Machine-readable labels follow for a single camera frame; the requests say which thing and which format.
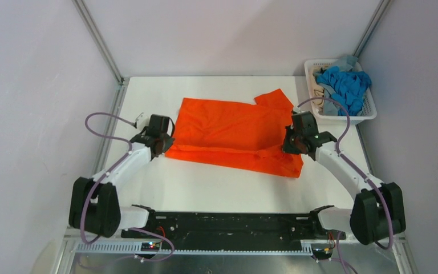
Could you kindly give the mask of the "orange t shirt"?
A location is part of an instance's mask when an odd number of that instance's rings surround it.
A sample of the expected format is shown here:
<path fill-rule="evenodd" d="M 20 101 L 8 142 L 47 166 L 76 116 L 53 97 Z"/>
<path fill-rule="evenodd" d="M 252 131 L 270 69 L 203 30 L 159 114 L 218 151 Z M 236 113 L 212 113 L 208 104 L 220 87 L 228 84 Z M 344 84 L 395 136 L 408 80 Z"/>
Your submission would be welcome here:
<path fill-rule="evenodd" d="M 184 98 L 166 157 L 298 178 L 302 157 L 282 151 L 293 104 L 280 89 L 254 101 Z"/>

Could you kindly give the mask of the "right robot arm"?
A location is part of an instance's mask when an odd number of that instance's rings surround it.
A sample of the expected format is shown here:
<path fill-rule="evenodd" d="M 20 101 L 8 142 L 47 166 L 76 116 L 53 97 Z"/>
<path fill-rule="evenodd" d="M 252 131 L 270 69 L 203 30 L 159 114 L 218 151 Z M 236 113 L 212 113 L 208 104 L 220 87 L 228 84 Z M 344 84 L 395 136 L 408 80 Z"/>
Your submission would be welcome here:
<path fill-rule="evenodd" d="M 361 170 L 340 149 L 339 139 L 330 132 L 319 132 L 310 111 L 294 112 L 286 126 L 282 150 L 287 154 L 307 155 L 322 165 L 347 190 L 354 203 L 351 209 L 326 205 L 311 212 L 308 223 L 313 237 L 323 238 L 331 230 L 351 233 L 364 245 L 392 241 L 406 229 L 402 189 L 385 183 Z"/>

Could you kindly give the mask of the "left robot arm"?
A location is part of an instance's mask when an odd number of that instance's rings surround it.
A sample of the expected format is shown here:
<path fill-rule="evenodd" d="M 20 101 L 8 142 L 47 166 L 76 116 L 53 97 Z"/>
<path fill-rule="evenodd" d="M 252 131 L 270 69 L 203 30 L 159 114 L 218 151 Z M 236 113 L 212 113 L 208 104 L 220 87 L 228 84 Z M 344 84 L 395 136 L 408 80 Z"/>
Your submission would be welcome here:
<path fill-rule="evenodd" d="M 118 192 L 153 159 L 166 153 L 174 142 L 175 124 L 168 116 L 153 114 L 142 130 L 126 142 L 127 150 L 116 163 L 90 178 L 75 180 L 68 223 L 80 231 L 83 243 L 92 244 L 116 231 L 135 230 L 142 237 L 156 233 L 152 209 L 141 205 L 123 207 Z"/>

